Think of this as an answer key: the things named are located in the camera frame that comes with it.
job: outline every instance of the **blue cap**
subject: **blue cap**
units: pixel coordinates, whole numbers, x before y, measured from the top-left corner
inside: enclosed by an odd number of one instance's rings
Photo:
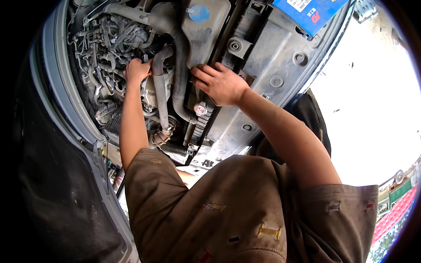
[[[191,8],[188,8],[187,12],[189,13],[190,18],[196,22],[208,19],[211,15],[208,8],[204,5],[194,5]]]

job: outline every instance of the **red awning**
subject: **red awning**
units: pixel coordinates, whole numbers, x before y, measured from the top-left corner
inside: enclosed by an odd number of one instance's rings
[[[405,212],[411,206],[412,201],[415,198],[415,193],[417,190],[417,185],[415,185],[411,190],[408,191],[404,196],[399,199],[396,204],[393,206],[392,210],[387,213],[374,228],[374,236],[371,245],[373,246],[384,234],[386,234],[405,214]]]

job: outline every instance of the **mechanic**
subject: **mechanic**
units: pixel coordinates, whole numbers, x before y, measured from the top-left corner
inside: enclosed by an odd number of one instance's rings
[[[193,84],[217,106],[242,110],[285,164],[234,155],[188,189],[173,162],[149,149],[139,87],[151,62],[133,59],[125,71],[120,128],[142,262],[365,262],[378,186],[341,184],[315,133],[220,63],[192,68]]]

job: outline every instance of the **embroidered logo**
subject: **embroidered logo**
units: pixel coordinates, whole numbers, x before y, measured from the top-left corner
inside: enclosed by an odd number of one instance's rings
[[[206,212],[210,211],[211,209],[219,210],[219,212],[222,212],[228,205],[219,205],[214,203],[205,203],[201,206],[197,207],[197,210],[204,210]]]
[[[257,236],[260,236],[261,234],[265,234],[265,235],[275,236],[276,240],[279,240],[279,236],[281,235],[281,228],[282,227],[280,227],[278,230],[264,228],[264,224],[262,223],[262,225],[259,228],[259,232],[257,233]]]

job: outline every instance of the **man's right hand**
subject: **man's right hand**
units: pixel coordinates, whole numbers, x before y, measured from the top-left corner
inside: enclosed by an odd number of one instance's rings
[[[215,68],[203,64],[193,67],[193,84],[208,94],[216,106],[238,106],[244,92],[251,90],[247,82],[219,62]]]

